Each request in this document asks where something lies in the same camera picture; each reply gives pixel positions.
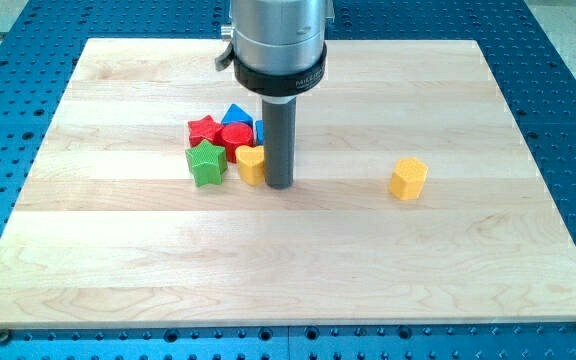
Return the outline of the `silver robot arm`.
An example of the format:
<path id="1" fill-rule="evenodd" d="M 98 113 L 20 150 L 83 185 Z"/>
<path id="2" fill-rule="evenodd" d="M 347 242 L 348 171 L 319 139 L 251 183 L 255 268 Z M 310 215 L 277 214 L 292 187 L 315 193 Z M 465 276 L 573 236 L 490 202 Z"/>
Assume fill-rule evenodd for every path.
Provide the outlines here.
<path id="1" fill-rule="evenodd" d="M 236 80 L 265 102 L 285 104 L 323 78 L 330 0 L 231 0 L 221 27 L 226 50 L 215 68 L 234 67 Z"/>

